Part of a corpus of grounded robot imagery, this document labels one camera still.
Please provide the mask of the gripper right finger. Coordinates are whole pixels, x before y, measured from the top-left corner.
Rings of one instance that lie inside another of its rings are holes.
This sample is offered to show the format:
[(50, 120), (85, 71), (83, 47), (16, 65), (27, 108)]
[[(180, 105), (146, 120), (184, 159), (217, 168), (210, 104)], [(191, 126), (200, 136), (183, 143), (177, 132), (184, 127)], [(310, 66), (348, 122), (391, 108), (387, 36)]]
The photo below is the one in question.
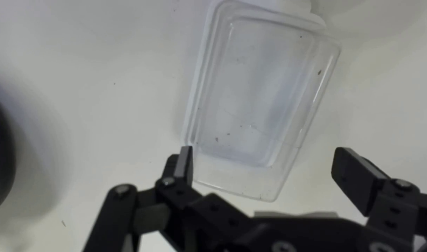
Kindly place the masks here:
[(367, 217), (354, 252), (413, 252), (415, 236), (427, 252), (427, 194), (411, 182), (389, 177), (349, 147), (337, 147), (331, 175), (359, 212)]

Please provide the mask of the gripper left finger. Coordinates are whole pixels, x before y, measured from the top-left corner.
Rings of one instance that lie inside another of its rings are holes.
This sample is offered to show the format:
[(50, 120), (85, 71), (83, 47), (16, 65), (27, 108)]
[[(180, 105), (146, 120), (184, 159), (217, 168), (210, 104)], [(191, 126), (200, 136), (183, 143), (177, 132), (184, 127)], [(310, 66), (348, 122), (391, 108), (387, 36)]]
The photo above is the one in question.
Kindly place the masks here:
[(139, 252), (142, 236), (159, 232), (178, 252), (255, 252), (248, 237), (255, 226), (215, 194), (192, 188), (193, 149), (168, 157), (154, 187), (111, 188), (83, 252)]

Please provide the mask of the clear plastic box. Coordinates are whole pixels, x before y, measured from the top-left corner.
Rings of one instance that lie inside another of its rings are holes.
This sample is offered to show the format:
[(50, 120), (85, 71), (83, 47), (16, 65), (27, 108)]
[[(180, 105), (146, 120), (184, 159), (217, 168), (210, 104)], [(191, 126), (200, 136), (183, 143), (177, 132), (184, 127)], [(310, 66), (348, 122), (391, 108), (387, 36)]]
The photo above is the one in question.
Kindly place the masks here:
[(312, 0), (212, 0), (181, 135), (194, 181), (275, 201), (340, 53)]

